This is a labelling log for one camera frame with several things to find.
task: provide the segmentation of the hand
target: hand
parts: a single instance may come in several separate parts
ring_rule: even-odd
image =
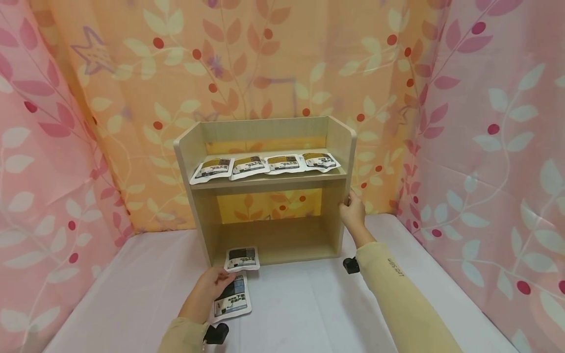
[[[220,267],[212,267],[200,276],[192,292],[199,292],[202,297],[209,296],[214,300],[235,278],[235,273],[228,273]]]
[[[374,242],[375,238],[365,228],[365,205],[353,190],[349,191],[347,204],[340,203],[340,216],[357,248]]]
[[[197,324],[208,320],[214,299],[236,278],[236,273],[212,267],[206,270],[196,282],[193,290],[182,305],[179,317],[187,317]]]
[[[365,205],[353,190],[349,190],[348,203],[340,203],[340,216],[349,232],[365,227]]]

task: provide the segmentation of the white table surface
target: white table surface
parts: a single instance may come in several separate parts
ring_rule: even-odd
[[[464,352],[517,352],[394,216],[370,216],[366,223],[377,240],[388,244]],[[252,313],[227,320],[225,344],[206,351],[396,352],[375,297],[359,274],[347,274],[342,267],[343,259],[354,254],[345,234],[339,259],[249,272]],[[154,353],[205,269],[193,230],[130,239],[45,353]]]

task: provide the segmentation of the arm sleeve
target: arm sleeve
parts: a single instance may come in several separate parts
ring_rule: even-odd
[[[365,283],[379,302],[399,353],[457,353],[459,345],[432,305],[396,264],[385,244],[357,250]]]
[[[208,324],[177,317],[169,325],[157,353],[202,353]]]

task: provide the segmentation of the snack packet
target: snack packet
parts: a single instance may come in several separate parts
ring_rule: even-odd
[[[268,175],[300,173],[306,170],[304,161],[297,154],[267,157]]]
[[[228,272],[254,271],[259,267],[257,248],[254,246],[236,247],[226,252],[224,269]]]
[[[212,323],[229,319],[251,312],[251,301],[249,300],[249,290],[247,289],[247,274],[245,271],[237,275],[214,300],[214,318]]]
[[[267,173],[269,166],[259,156],[251,156],[236,159],[233,162],[233,171],[229,176],[230,180],[238,180],[255,174]]]
[[[340,167],[339,162],[329,153],[309,152],[302,155],[307,171],[326,173]]]
[[[210,179],[229,177],[232,174],[233,158],[216,158],[201,163],[190,178],[190,184],[200,184]]]

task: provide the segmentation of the black plastic clip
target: black plastic clip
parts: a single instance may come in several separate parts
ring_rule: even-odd
[[[357,263],[356,258],[347,258],[344,260],[344,267],[348,274],[358,273],[361,270],[359,269],[359,264]]]
[[[224,323],[216,327],[210,325],[204,335],[204,343],[207,345],[223,345],[225,338],[228,336],[228,332],[229,327]]]

